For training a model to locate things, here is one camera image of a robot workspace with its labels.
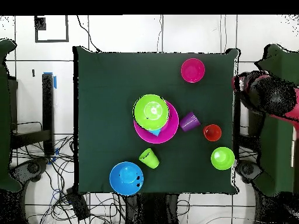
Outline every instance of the power strip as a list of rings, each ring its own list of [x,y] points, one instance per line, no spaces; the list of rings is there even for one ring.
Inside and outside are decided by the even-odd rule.
[[[73,206],[79,221],[90,217],[91,212],[82,194],[73,193],[72,187],[67,189],[67,200]]]

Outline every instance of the white floor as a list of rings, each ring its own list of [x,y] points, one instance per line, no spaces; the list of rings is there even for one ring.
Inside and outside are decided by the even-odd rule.
[[[163,15],[161,19],[160,17],[161,15],[79,16],[83,27],[89,30],[92,42],[102,51],[157,51],[158,48],[158,51],[165,53],[223,53],[225,49],[237,47],[241,50],[239,73],[257,69],[253,63],[261,59],[263,49],[268,44],[277,43],[292,51],[299,49],[298,20],[292,16]],[[46,16],[46,23],[47,30],[39,31],[39,39],[65,38],[64,16]],[[12,39],[18,45],[6,58],[9,73],[16,76],[19,81],[18,122],[42,122],[41,75],[43,72],[52,72],[57,77],[57,88],[54,89],[56,140],[71,137],[73,133],[72,46],[83,46],[96,51],[89,42],[88,34],[80,28],[76,16],[68,16],[68,28],[68,43],[35,43],[33,16],[0,16],[0,39]],[[242,112],[241,125],[247,126],[245,108],[242,108]],[[19,126],[19,132],[38,129],[38,124]],[[63,153],[72,155],[68,145],[64,146]],[[24,160],[15,157],[12,166]],[[69,172],[73,169],[72,163],[66,167]],[[57,175],[52,165],[48,166],[47,172],[52,178],[53,187],[58,188]],[[63,173],[63,176],[65,187],[72,186],[74,174]],[[189,201],[191,207],[188,213],[179,216],[180,224],[252,224],[250,219],[254,219],[255,214],[252,186],[244,184],[239,176],[236,176],[235,183],[240,192],[233,196],[181,194],[179,199]],[[43,174],[38,183],[30,183],[27,189],[25,202],[27,217],[44,214],[52,197],[50,180]],[[109,206],[113,202],[109,199],[111,197],[111,194],[100,193],[87,195],[92,213],[109,214]],[[107,201],[101,204],[99,199]],[[186,204],[184,201],[179,202],[178,214],[186,212]],[[112,208],[111,214],[115,212],[116,209]],[[32,216],[29,221],[31,224],[38,224],[40,218],[41,216]],[[113,221],[118,223],[118,220],[119,215],[116,215]],[[96,218],[91,224],[102,222]],[[70,223],[65,220],[56,221],[55,224]]]

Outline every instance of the lime green cup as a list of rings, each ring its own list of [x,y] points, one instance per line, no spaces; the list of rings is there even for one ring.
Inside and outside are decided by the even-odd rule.
[[[152,169],[155,169],[159,165],[159,160],[151,148],[143,151],[143,153],[139,156],[139,160]]]

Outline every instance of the green bowl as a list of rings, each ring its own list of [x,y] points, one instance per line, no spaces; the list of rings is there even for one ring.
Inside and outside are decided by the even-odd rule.
[[[211,162],[218,170],[227,170],[235,162],[235,155],[232,150],[226,147],[219,147],[212,152]]]
[[[140,127],[148,131],[158,130],[168,120],[169,110],[167,103],[158,95],[143,95],[134,104],[133,117]]]

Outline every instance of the pink bowl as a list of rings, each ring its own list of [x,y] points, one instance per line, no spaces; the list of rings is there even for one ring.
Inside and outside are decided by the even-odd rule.
[[[187,59],[183,63],[180,73],[185,81],[198,82],[204,75],[204,64],[197,58]]]

